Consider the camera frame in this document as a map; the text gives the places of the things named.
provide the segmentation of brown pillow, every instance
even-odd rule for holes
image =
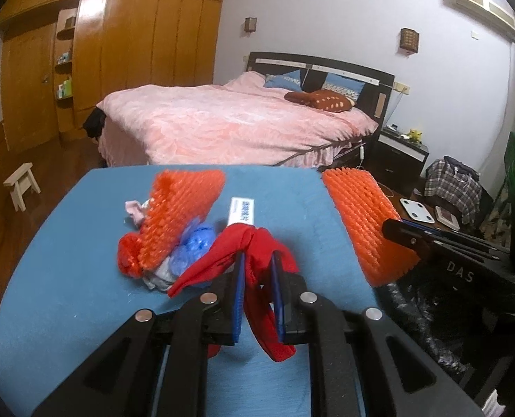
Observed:
[[[284,98],[293,103],[331,113],[348,111],[355,105],[353,100],[329,89],[319,89],[314,92],[289,92],[284,95]]]

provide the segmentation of headboard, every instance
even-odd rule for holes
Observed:
[[[325,82],[327,72],[365,82],[356,107],[379,124],[373,134],[374,137],[379,136],[393,88],[394,75],[334,59],[264,51],[251,52],[246,68],[247,71],[256,71],[264,75],[285,74],[298,69],[302,89],[306,92],[320,89]]]

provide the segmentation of crumpled blue plastic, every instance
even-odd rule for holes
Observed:
[[[192,220],[182,232],[180,244],[170,253],[170,272],[175,276],[184,273],[209,251],[216,237],[212,226],[201,224],[199,218]]]

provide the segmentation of yellow plush toy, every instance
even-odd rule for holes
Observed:
[[[410,137],[410,141],[412,143],[421,143],[421,131],[420,130],[414,130],[413,128],[410,129],[408,132],[408,136]]]

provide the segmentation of small stool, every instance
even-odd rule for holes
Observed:
[[[14,204],[14,210],[16,210],[16,212],[17,209],[25,211],[25,203],[22,195],[29,187],[33,188],[37,194],[41,192],[41,188],[37,185],[35,177],[33,177],[33,172],[31,172],[31,166],[33,166],[32,163],[22,164],[4,181],[5,187],[14,187],[14,189],[10,191],[10,195],[12,196],[12,203]]]

